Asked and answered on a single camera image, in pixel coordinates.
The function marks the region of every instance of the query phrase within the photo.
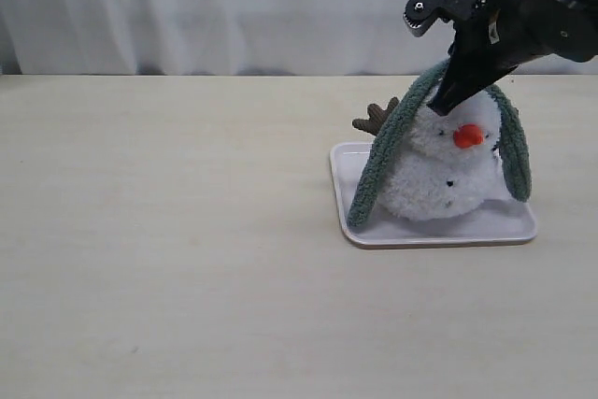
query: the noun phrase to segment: light wood tabletop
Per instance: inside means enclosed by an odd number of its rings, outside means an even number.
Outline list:
[[[412,77],[0,77],[0,397],[598,392],[598,77],[515,76],[539,235],[357,249],[330,149]]]

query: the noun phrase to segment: stuffed toy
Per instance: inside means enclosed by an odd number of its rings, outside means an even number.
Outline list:
[[[368,107],[353,127],[375,136],[348,214],[363,226],[378,202],[412,221],[447,219],[478,208],[504,177],[517,201],[531,193],[527,142],[518,111],[491,85],[439,116],[427,107],[448,61],[428,70],[401,102]]]

